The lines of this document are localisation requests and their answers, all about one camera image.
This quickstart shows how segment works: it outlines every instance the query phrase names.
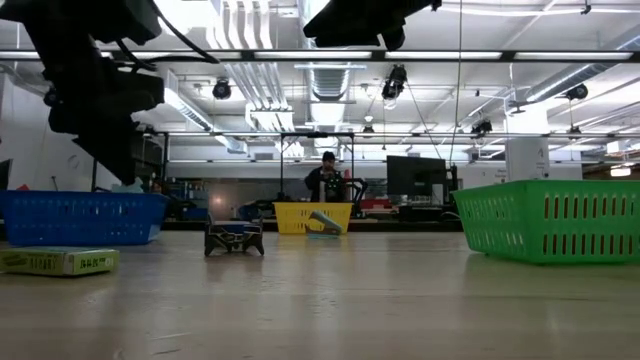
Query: green basket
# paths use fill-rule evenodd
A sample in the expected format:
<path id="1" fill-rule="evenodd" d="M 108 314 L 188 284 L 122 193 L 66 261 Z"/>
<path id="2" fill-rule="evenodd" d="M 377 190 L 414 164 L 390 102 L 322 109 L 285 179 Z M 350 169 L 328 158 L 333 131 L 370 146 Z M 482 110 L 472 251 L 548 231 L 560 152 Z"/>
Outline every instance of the green basket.
<path id="1" fill-rule="evenodd" d="M 516 181 L 454 197 L 471 250 L 539 264 L 640 260 L 638 181 Z"/>

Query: computer monitor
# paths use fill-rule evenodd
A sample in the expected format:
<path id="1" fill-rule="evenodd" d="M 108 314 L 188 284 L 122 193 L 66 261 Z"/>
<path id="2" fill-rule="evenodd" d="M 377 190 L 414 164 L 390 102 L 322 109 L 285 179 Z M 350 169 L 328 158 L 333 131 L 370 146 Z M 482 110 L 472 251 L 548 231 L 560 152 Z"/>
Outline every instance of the computer monitor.
<path id="1" fill-rule="evenodd" d="M 11 173 L 12 159 L 0 162 L 0 190 L 9 189 L 9 174 Z"/>
<path id="2" fill-rule="evenodd" d="M 442 159 L 387 156 L 387 194 L 431 196 L 434 184 L 447 183 Z"/>

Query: blue basket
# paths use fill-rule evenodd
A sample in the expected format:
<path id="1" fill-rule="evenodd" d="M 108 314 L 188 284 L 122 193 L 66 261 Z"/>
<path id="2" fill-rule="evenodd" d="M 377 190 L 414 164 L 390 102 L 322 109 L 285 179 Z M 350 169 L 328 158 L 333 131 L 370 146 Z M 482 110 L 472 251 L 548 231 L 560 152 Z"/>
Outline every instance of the blue basket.
<path id="1" fill-rule="evenodd" d="M 0 192 L 13 246 L 144 245 L 160 232 L 167 201 L 157 194 Z"/>

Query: cable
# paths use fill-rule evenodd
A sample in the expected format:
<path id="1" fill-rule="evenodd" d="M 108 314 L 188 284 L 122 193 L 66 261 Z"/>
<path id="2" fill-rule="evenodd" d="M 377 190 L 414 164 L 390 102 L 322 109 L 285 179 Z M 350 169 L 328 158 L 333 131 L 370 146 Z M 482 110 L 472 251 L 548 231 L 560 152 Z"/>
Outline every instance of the cable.
<path id="1" fill-rule="evenodd" d="M 146 63 L 140 59 L 138 59 L 132 52 L 131 50 L 129 50 L 129 48 L 127 47 L 127 45 L 124 44 L 124 42 L 122 42 L 122 40 L 116 40 L 116 44 L 118 45 L 118 47 L 120 48 L 120 50 L 124 53 L 124 55 L 131 60 L 134 64 L 135 67 L 138 69 L 145 69 L 148 71 L 156 71 L 157 68 L 149 63 Z"/>
<path id="2" fill-rule="evenodd" d="M 384 108 L 382 99 L 382 150 L 387 151 L 387 111 Z"/>
<path id="3" fill-rule="evenodd" d="M 208 59 L 201 58 L 199 56 L 190 56 L 190 55 L 167 55 L 167 56 L 159 56 L 155 58 L 151 58 L 146 61 L 147 64 L 155 64 L 159 62 L 203 62 L 207 64 L 219 64 L 219 62 L 212 62 Z M 137 72 L 140 70 L 136 64 L 132 64 L 131 72 Z"/>
<path id="4" fill-rule="evenodd" d="M 456 133 L 458 132 L 458 114 L 460 112 L 460 80 L 462 78 L 462 0 L 460 1 L 458 38 L 458 86 L 456 88 L 456 112 L 453 118 L 453 138 L 451 139 L 451 151 L 449 151 L 449 166 L 453 165 L 453 146 L 456 144 Z"/>
<path id="5" fill-rule="evenodd" d="M 209 55 L 206 51 L 202 50 L 200 47 L 198 47 L 198 45 L 194 44 L 191 40 L 189 40 L 186 36 L 184 36 L 180 31 L 178 31 L 178 29 L 176 29 L 169 22 L 169 20 L 164 16 L 162 11 L 160 11 L 160 8 L 158 7 L 158 5 L 155 3 L 154 0 L 147 0 L 147 2 L 149 3 L 149 5 L 151 5 L 151 9 L 156 13 L 156 15 L 162 20 L 162 22 L 165 23 L 165 25 L 167 25 L 167 27 L 171 30 L 171 32 L 174 33 L 175 36 L 178 39 L 180 39 L 180 41 L 182 41 L 185 45 L 190 47 L 191 50 L 193 50 L 196 53 L 198 53 L 198 55 L 200 55 L 203 58 L 205 58 L 208 62 L 210 62 L 212 64 L 219 64 L 220 63 L 220 60 L 218 60 L 215 57 Z"/>
<path id="6" fill-rule="evenodd" d="M 424 132 L 426 132 L 427 135 L 429 135 L 429 141 L 431 141 L 431 145 L 433 145 L 433 148 L 436 149 L 436 154 L 438 154 L 438 158 L 442 159 L 442 156 L 440 156 L 440 151 L 438 151 L 438 146 L 436 146 L 436 143 L 433 141 L 433 137 L 431 136 L 431 132 L 427 127 L 427 123 L 424 121 L 424 117 L 422 116 L 422 112 L 420 111 L 420 106 L 418 106 L 418 102 L 416 101 L 416 97 L 413 95 L 413 90 L 411 90 L 411 84 L 409 84 L 409 79 L 407 79 L 407 89 L 409 89 L 409 94 L 411 94 L 411 98 L 413 99 L 413 104 L 416 106 L 416 110 L 418 111 L 418 116 L 420 116 L 420 121 L 422 121 L 422 125 L 424 126 Z"/>

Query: yellow box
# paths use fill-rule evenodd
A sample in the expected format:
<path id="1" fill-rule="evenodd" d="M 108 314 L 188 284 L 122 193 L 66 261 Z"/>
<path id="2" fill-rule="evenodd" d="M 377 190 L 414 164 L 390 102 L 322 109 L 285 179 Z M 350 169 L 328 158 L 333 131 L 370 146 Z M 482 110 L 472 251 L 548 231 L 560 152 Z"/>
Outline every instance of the yellow box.
<path id="1" fill-rule="evenodd" d="M 316 220 L 309 220 L 309 216 L 315 210 L 321 211 L 331 220 L 342 226 L 342 233 L 346 234 L 351 218 L 351 203 L 274 203 L 276 208 L 276 220 L 280 234 L 305 234 L 305 225 L 312 230 L 322 230 L 322 224 Z"/>

